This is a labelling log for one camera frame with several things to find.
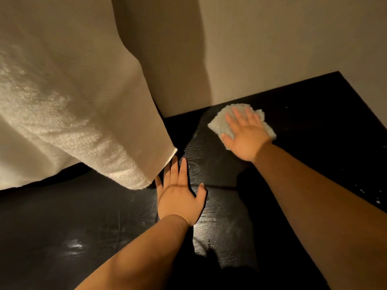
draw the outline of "person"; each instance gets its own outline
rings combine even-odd
[[[256,114],[233,109],[235,139],[222,141],[264,177],[298,239],[331,289],[387,289],[387,214],[271,143]],[[206,201],[188,189],[187,161],[157,176],[160,220],[86,278],[76,290],[158,289]]]

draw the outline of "black table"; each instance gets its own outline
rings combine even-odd
[[[263,109],[276,145],[387,211],[387,131],[338,72],[167,118],[192,189],[208,189],[170,288],[327,288],[265,181],[207,127],[230,103]],[[127,190],[83,164],[1,191],[0,287],[73,289],[156,221],[154,187]]]

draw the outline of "finger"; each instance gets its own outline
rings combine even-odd
[[[177,180],[177,184],[188,186],[187,160],[185,158],[181,160],[179,179]]]
[[[162,194],[162,184],[161,184],[160,177],[157,175],[154,181],[156,184],[157,199],[159,199]]]
[[[250,110],[250,108],[249,108],[249,107],[246,107],[246,108],[244,109],[244,111],[246,112],[247,121],[249,122],[249,124],[250,124],[250,125],[257,126],[257,125],[258,125],[258,122],[257,122],[256,119],[254,118],[253,112]]]
[[[234,147],[234,140],[225,133],[222,133],[220,137],[222,138],[222,141],[225,146],[232,150]]]
[[[256,120],[256,122],[257,122],[257,126],[258,127],[262,127],[263,125],[262,125],[262,121],[261,121],[261,118],[258,116],[258,114],[257,113],[254,113],[254,119]]]
[[[170,176],[171,176],[171,166],[168,162],[167,166],[165,166],[165,168],[164,168],[164,180],[163,180],[164,187],[169,186]]]
[[[239,125],[238,121],[235,121],[235,119],[230,116],[230,114],[226,114],[226,121],[234,133],[239,132],[241,126]]]
[[[203,208],[204,202],[206,201],[206,196],[207,196],[207,191],[204,187],[204,183],[201,183],[199,185],[199,188],[197,189],[197,194],[196,194],[196,201],[198,202],[201,209]]]
[[[179,178],[179,163],[177,161],[177,156],[173,156],[172,165],[171,165],[170,185],[176,185],[178,178]]]
[[[233,107],[233,112],[234,112],[234,115],[235,115],[236,119],[238,120],[239,124],[241,126],[246,126],[247,120],[242,116],[242,114],[238,111],[238,109],[236,107]]]

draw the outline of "glossy surface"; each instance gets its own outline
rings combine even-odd
[[[275,144],[386,211],[387,131],[339,73],[232,102],[263,109]],[[208,189],[170,288],[327,288],[259,173],[207,127],[225,105],[165,119],[192,189]],[[0,287],[73,289],[156,221],[152,187],[130,191],[82,164],[1,191]]]

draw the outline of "wall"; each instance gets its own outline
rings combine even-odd
[[[387,0],[112,1],[166,117],[339,70],[387,126]]]

